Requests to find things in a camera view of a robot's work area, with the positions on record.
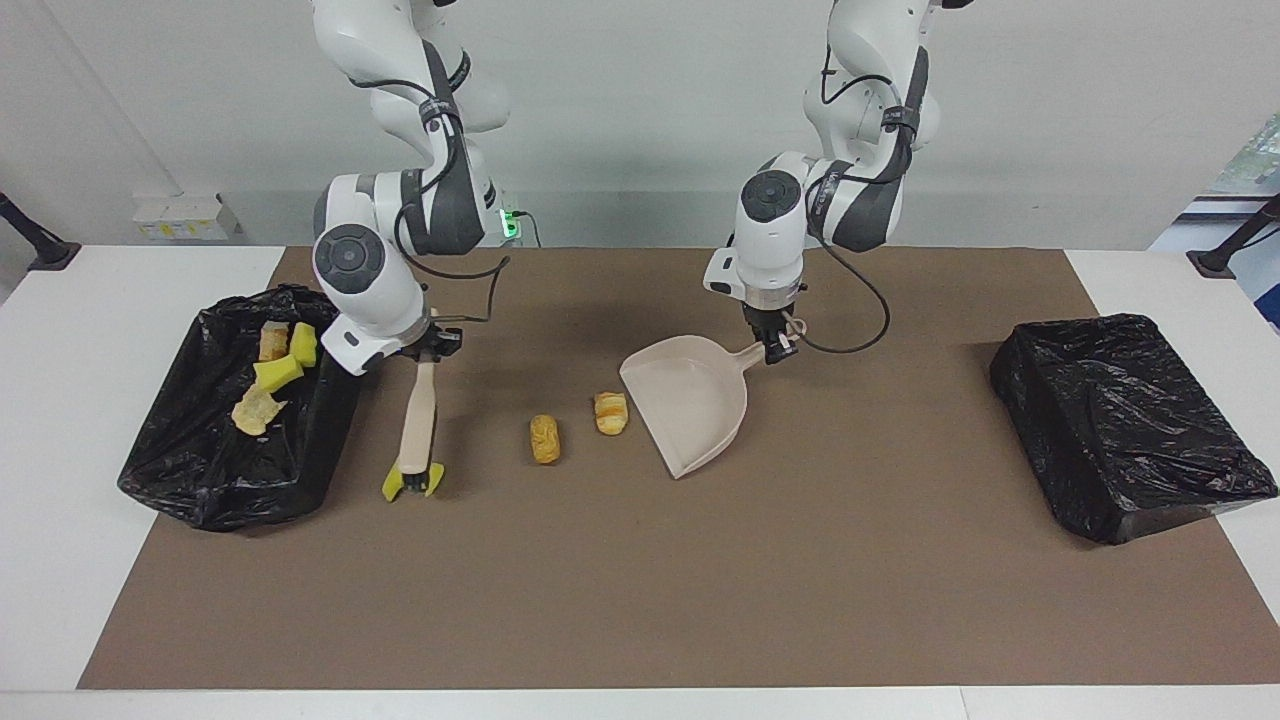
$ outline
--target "black plastic bag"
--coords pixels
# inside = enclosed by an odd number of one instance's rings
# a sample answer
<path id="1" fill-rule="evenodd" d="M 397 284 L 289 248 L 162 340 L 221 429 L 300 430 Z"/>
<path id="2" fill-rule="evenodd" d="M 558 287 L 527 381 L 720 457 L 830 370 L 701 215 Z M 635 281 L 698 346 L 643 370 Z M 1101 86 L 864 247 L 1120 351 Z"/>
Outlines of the black plastic bag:
<path id="1" fill-rule="evenodd" d="M 202 310 L 169 369 L 120 474 L 138 502 L 202 530 L 293 520 L 324 502 L 351 428 L 360 383 L 321 348 L 316 368 L 275 393 L 287 402 L 261 438 L 232 423 L 253 384 L 262 324 L 317 333 L 338 311 L 301 286 L 232 297 Z"/>
<path id="2" fill-rule="evenodd" d="M 991 365 L 1053 516 L 1121 544 L 1276 497 L 1160 328 L 1140 315 L 1019 325 Z"/>

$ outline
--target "white table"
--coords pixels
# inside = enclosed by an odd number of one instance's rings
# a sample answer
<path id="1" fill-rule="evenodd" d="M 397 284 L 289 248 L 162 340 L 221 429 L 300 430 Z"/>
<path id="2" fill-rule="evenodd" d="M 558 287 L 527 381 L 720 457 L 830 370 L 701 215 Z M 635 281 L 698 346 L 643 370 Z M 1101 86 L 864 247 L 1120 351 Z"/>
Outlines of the white table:
<path id="1" fill-rule="evenodd" d="M 155 514 L 123 466 L 192 316 L 266 287 L 280 249 L 86 247 L 0 306 L 0 717 L 1274 717 L 1251 688 L 582 692 L 73 692 Z M 1179 255 L 1070 252 L 1098 310 L 1156 319 L 1249 447 L 1280 469 L 1280 338 Z M 1280 618 L 1280 502 L 1222 518 Z"/>

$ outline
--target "yellow sponge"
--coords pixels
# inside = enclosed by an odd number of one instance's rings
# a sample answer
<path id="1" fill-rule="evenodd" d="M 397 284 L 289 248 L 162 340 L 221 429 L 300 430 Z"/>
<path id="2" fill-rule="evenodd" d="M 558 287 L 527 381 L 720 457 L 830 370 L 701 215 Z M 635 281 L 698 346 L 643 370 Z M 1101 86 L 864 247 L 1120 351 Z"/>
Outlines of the yellow sponge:
<path id="1" fill-rule="evenodd" d="M 303 368 L 316 366 L 316 329 L 306 323 L 293 325 L 293 340 L 289 341 L 289 355 L 298 359 Z"/>
<path id="2" fill-rule="evenodd" d="M 271 393 L 301 378 L 302 365 L 293 355 L 285 355 L 270 363 L 255 363 L 253 374 L 257 375 L 257 387 Z"/>

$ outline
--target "dustpan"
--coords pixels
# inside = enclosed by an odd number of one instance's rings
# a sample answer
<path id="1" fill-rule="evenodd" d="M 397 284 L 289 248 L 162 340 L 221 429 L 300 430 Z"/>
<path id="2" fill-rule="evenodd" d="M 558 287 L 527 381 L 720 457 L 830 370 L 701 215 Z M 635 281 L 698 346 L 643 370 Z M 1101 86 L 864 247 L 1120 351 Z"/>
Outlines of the dustpan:
<path id="1" fill-rule="evenodd" d="M 705 337 L 673 337 L 636 352 L 620 374 L 662 454 L 680 479 L 714 460 L 746 418 L 748 369 L 764 345 L 732 354 Z"/>

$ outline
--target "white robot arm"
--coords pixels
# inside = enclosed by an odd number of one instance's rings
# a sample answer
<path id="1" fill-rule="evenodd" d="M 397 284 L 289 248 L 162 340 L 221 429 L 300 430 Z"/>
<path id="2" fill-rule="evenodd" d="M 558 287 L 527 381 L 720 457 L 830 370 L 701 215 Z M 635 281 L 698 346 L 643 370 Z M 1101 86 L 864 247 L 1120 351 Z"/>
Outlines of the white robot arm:
<path id="1" fill-rule="evenodd" d="M 972 1 L 835 1 L 827 67 L 805 94 L 824 158 L 785 152 L 767 163 L 739 197 L 733 243 L 704 277 L 708 290 L 742 302 L 768 364 L 799 350 L 787 315 L 804 288 L 805 237 L 865 252 L 897 227 L 911 154 L 940 124 L 924 42 L 940 8 Z"/>
<path id="2" fill-rule="evenodd" d="M 462 255 L 506 227 L 502 191 L 463 120 L 475 131 L 502 127 L 509 100 L 449 32 L 443 6 L 452 3 L 312 0 L 320 49 L 372 91 L 375 119 L 426 163 L 342 176 L 316 205 L 316 277 L 342 311 L 324 345 L 357 375 L 406 350 L 456 351 L 457 333 L 438 337 L 406 256 Z"/>

